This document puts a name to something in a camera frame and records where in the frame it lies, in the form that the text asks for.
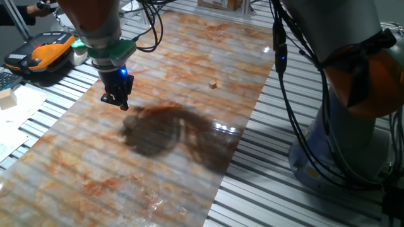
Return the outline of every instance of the wooden block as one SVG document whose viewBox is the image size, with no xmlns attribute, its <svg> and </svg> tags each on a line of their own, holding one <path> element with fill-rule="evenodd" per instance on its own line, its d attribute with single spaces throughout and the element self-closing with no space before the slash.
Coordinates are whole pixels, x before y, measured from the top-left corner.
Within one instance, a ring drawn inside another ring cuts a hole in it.
<svg viewBox="0 0 404 227">
<path fill-rule="evenodd" d="M 0 91 L 0 108 L 6 110 L 17 105 L 17 97 L 11 88 Z"/>
<path fill-rule="evenodd" d="M 210 87 L 211 89 L 217 88 L 217 83 L 216 83 L 216 81 L 214 81 L 214 80 L 210 81 L 210 82 L 209 82 L 209 87 Z"/>
<path fill-rule="evenodd" d="M 136 117 L 134 116 L 127 116 L 123 121 L 125 128 L 127 129 L 134 129 L 136 127 Z"/>
</svg>

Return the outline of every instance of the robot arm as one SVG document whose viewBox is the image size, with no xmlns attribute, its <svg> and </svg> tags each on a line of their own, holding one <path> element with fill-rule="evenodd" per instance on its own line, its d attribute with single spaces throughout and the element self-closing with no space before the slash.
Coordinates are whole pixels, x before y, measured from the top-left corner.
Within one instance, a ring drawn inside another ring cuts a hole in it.
<svg viewBox="0 0 404 227">
<path fill-rule="evenodd" d="M 351 114 L 382 117 L 404 104 L 404 34 L 382 30 L 373 0 L 283 3 Z"/>
<path fill-rule="evenodd" d="M 119 0 L 58 0 L 81 41 L 88 47 L 93 67 L 105 85 L 101 101 L 127 110 L 133 76 L 125 63 L 136 51 L 131 40 L 119 40 Z"/>
</svg>

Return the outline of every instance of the plastic sheet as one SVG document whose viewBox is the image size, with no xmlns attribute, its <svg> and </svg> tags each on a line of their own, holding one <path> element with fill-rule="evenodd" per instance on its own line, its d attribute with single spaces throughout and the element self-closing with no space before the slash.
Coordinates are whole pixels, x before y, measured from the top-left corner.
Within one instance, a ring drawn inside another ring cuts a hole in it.
<svg viewBox="0 0 404 227">
<path fill-rule="evenodd" d="M 0 223 L 203 225 L 273 65 L 271 31 L 173 11 L 162 19 L 158 49 L 127 62 L 129 110 L 102 103 L 97 81 L 0 176 Z"/>
</svg>

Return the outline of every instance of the white paper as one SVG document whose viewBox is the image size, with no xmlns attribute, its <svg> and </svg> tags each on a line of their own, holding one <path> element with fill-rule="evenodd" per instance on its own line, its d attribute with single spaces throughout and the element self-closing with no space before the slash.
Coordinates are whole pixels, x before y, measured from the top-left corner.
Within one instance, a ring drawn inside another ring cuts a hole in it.
<svg viewBox="0 0 404 227">
<path fill-rule="evenodd" d="M 17 97 L 17 106 L 0 110 L 0 120 L 11 129 L 18 129 L 39 110 L 47 97 L 40 91 L 22 85 L 14 89 L 14 94 Z"/>
<path fill-rule="evenodd" d="M 228 3 L 228 0 L 203 0 L 203 1 L 206 3 L 221 6 L 223 8 L 227 8 L 227 3 Z"/>
<path fill-rule="evenodd" d="M 7 158 L 27 140 L 26 134 L 8 127 L 5 122 L 0 122 L 0 161 Z"/>
</svg>

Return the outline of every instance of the black cable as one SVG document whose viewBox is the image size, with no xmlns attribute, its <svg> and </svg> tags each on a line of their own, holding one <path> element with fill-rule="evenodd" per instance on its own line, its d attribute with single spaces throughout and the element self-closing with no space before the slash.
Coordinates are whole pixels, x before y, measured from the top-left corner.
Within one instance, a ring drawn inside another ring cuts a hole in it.
<svg viewBox="0 0 404 227">
<path fill-rule="evenodd" d="M 150 12 L 151 12 L 151 14 L 153 14 L 151 6 L 146 5 L 146 3 L 142 3 L 142 7 L 145 8 L 145 9 L 150 8 Z M 151 26 L 151 30 L 153 31 L 153 35 L 154 35 L 154 38 L 155 38 L 155 45 L 151 46 L 151 47 L 137 47 L 137 49 L 140 50 L 140 51 L 143 51 L 143 52 L 150 53 L 150 52 L 153 52 L 157 48 L 158 37 L 157 37 L 156 28 L 154 27 L 155 18 L 153 17 L 153 20 L 152 20 L 148 10 L 145 10 L 145 14 L 146 14 L 147 20 L 149 21 L 149 24 Z"/>
<path fill-rule="evenodd" d="M 153 22 L 152 22 L 152 19 L 150 18 L 149 12 L 146 10 L 145 13 L 146 13 L 146 17 L 148 18 L 148 21 L 151 25 L 151 30 L 153 31 L 153 34 L 155 36 L 155 45 L 153 45 L 151 47 L 138 47 L 138 50 L 150 53 L 150 52 L 153 52 L 157 48 L 157 46 L 160 44 L 160 42 L 162 41 L 164 30 L 163 30 L 163 22 L 162 22 L 161 16 L 158 13 L 158 10 L 156 9 L 156 7 L 154 7 L 154 5 L 149 5 L 148 7 L 150 8 L 150 13 L 153 15 Z M 155 15 L 157 15 L 157 18 L 160 22 L 160 27 L 161 27 L 160 38 L 157 38 L 157 31 L 155 29 Z"/>
</svg>

